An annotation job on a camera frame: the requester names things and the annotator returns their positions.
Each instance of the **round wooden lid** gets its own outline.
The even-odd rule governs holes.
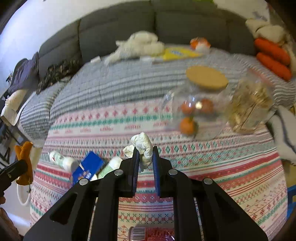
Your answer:
[[[225,75],[216,69],[205,66],[192,66],[186,70],[187,78],[201,88],[218,90],[228,85]]]

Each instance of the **white bottle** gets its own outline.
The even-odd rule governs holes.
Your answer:
[[[69,156],[63,156],[57,151],[49,153],[49,160],[71,173],[73,173],[79,166],[79,162],[76,159]]]
[[[103,168],[103,170],[100,171],[100,173],[97,175],[98,179],[103,178],[104,176],[106,176],[109,172],[112,172],[113,170],[116,170],[120,167],[120,163],[121,163],[122,159],[118,156],[113,157],[109,163],[107,164],[107,166],[105,166]]]

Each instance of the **camouflage cloth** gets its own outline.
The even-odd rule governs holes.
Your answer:
[[[64,77],[70,76],[70,78],[72,78],[80,67],[79,60],[76,59],[65,59],[59,64],[49,66],[43,80],[41,80],[38,84],[36,94],[40,94],[41,91],[45,90],[49,86],[52,86]]]

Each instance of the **white stuffed animal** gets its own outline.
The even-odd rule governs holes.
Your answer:
[[[118,49],[106,58],[105,65],[113,64],[121,59],[160,55],[165,46],[157,40],[158,37],[155,34],[139,31],[132,34],[127,41],[116,41]]]

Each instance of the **blue packet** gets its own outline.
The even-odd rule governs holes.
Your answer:
[[[73,172],[73,185],[75,185],[82,178],[87,178],[90,180],[103,166],[104,161],[91,151],[81,162],[81,165]]]

